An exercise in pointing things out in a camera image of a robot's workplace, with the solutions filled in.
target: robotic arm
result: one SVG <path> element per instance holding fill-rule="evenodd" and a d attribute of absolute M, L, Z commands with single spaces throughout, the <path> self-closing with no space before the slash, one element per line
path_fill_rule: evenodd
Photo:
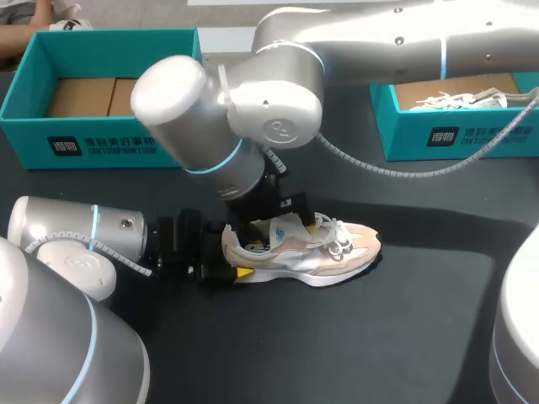
<path fill-rule="evenodd" d="M 250 59 L 212 71 L 169 57 L 142 75 L 131 107 L 240 221 L 295 211 L 308 226 L 305 196 L 281 197 L 283 173 L 259 145 L 313 139 L 326 86 L 535 71 L 537 21 L 539 7 L 518 0 L 429 0 L 366 13 L 279 8 L 259 23 Z"/>

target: black logo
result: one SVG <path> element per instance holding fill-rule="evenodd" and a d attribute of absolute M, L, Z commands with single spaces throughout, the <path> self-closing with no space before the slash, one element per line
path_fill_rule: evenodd
<path fill-rule="evenodd" d="M 77 139 L 73 136 L 53 136 L 47 137 L 47 139 L 55 156 L 69 157 L 83 154 Z"/>
<path fill-rule="evenodd" d="M 451 126 L 448 128 L 432 128 L 427 146 L 453 146 L 456 136 L 458 135 L 458 130 L 458 126 Z"/>

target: shoe sole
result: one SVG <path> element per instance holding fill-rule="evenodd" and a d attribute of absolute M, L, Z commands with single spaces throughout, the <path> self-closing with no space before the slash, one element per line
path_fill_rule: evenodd
<path fill-rule="evenodd" d="M 291 278 L 300 280 L 301 282 L 308 284 L 313 288 L 322 288 L 324 286 L 330 286 L 332 284 L 339 284 L 347 279 L 356 276 L 357 274 L 360 274 L 361 272 L 368 269 L 375 261 L 377 261 L 379 257 L 380 255 L 376 256 L 370 262 L 360 266 L 359 268 L 353 269 L 345 274 L 340 275 L 319 276 L 304 274 L 288 269 L 255 269 L 252 275 L 249 275 L 245 279 L 237 280 L 236 283 L 258 284 L 261 282 L 270 282 L 271 280 L 278 278 Z"/>

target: open box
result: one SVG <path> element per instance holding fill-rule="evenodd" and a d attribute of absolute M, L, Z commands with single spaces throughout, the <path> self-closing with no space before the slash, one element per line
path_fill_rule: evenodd
<path fill-rule="evenodd" d="M 38 32 L 0 126 L 27 169 L 177 167 L 129 108 L 135 80 L 173 55 L 200 61 L 196 29 Z"/>
<path fill-rule="evenodd" d="M 522 108 L 410 110 L 416 101 L 497 88 L 528 93 L 539 73 L 463 77 L 410 84 L 372 85 L 371 100 L 388 161 L 466 158 L 492 140 Z M 539 110 L 533 111 L 487 157 L 539 157 Z"/>

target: sneaker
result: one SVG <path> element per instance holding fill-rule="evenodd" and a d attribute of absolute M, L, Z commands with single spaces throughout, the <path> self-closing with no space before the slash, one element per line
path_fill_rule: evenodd
<path fill-rule="evenodd" d="M 376 260 L 382 248 L 376 231 L 320 213 L 315 216 L 312 234 L 293 213 L 255 222 L 267 238 L 243 246 L 226 226 L 221 237 L 225 258 L 233 266 L 254 269 L 238 282 L 294 278 L 314 287 L 328 286 L 359 274 Z"/>
<path fill-rule="evenodd" d="M 49 31 L 74 31 L 77 29 L 92 29 L 92 25 L 86 19 L 69 19 L 58 21 L 49 27 Z"/>

